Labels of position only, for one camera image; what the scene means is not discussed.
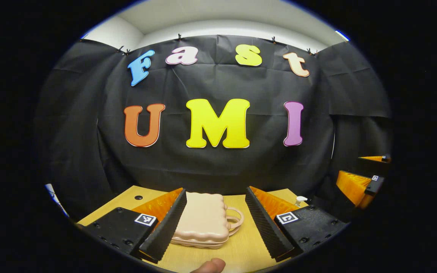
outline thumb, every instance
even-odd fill
[[[225,268],[225,261],[218,258],[213,258],[210,261],[203,263],[199,268],[190,273],[221,273]]]

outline black backdrop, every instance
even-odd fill
[[[240,44],[260,48],[262,63],[239,65],[235,47]],[[166,64],[172,50],[183,46],[198,48],[198,61]],[[128,64],[148,50],[156,52],[150,57],[149,75],[131,86]],[[308,77],[291,71],[283,58],[289,52],[305,59]],[[187,101],[207,99],[220,116],[235,98],[250,102],[250,146],[187,147]],[[283,104],[288,101],[304,106],[303,142],[298,146],[283,145],[288,132]],[[124,136],[124,109],[158,103],[166,106],[158,141],[150,147],[130,145]],[[146,135],[148,130],[149,112],[143,111],[137,131]],[[390,152],[390,107],[371,65],[346,42],[310,55],[258,38],[196,36],[123,54],[83,40],[59,60],[42,88],[35,141],[49,173],[47,181],[76,221],[132,185],[220,194],[244,194],[253,185],[263,190],[289,188],[311,197],[330,171],[333,178],[323,186],[326,193],[319,193],[330,199],[335,197],[329,188],[339,169],[350,168],[357,157]]]
[[[8,2],[5,9],[0,4],[0,269],[145,271],[82,237],[42,187],[42,169],[31,151],[33,113],[45,77],[76,38],[129,3],[28,1]],[[437,160],[430,160],[437,158],[437,96],[424,93],[437,90],[437,2],[418,2],[418,12],[407,2],[302,3],[345,31],[386,84],[396,161],[390,183],[364,216],[285,271],[437,271],[437,234],[432,232],[437,206],[428,214],[435,220],[418,220],[415,226],[407,221],[416,212],[432,212],[419,209],[427,199],[416,194],[437,192],[437,183],[430,181],[437,180]],[[426,20],[428,12],[432,20]],[[416,180],[410,195],[407,182],[416,178],[407,173],[426,178]],[[429,258],[406,259],[406,251],[413,249]]]

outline black fabric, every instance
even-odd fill
[[[262,64],[237,64],[239,44],[260,48]],[[171,51],[182,46],[198,48],[198,62],[166,64]],[[131,86],[127,66],[148,50],[156,52],[150,57],[149,75]],[[282,57],[288,52],[305,59],[308,77],[291,71]],[[203,149],[188,148],[187,101],[207,99],[219,116],[235,98],[250,102],[246,114],[250,147],[223,147],[224,133],[217,147],[207,142]],[[305,108],[303,142],[293,147],[283,145],[287,101]],[[156,103],[166,106],[158,141],[150,147],[133,147],[124,136],[123,110],[132,105],[144,108],[138,132],[146,135],[145,109]],[[196,36],[148,45],[129,55],[93,41],[76,43],[50,74],[35,125],[49,181],[71,218],[79,220],[132,185],[220,194],[244,194],[253,185],[262,190],[289,188],[304,196],[319,190],[319,196],[333,198],[328,191],[339,169],[357,157],[389,152],[389,116],[382,84],[348,43],[310,55],[258,38]]]

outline wooden table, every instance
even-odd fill
[[[107,204],[87,215],[78,223],[84,226],[88,225],[118,206],[125,209],[134,209],[165,193],[164,191],[132,186]],[[269,193],[293,204],[296,202],[296,194],[288,189],[271,191]],[[143,199],[136,200],[136,195],[141,195]],[[223,259],[226,263],[223,273],[249,273],[278,264],[270,257],[262,241],[245,202],[245,195],[226,195],[224,196],[224,202],[227,206],[232,206],[242,211],[245,219],[237,233],[231,236],[223,247],[208,249],[170,244],[163,259],[158,262],[157,266],[178,273],[189,273],[199,268],[205,261],[217,257]],[[301,207],[308,206],[305,202],[301,202],[300,205]],[[238,213],[232,210],[228,210],[227,214],[240,217]]]

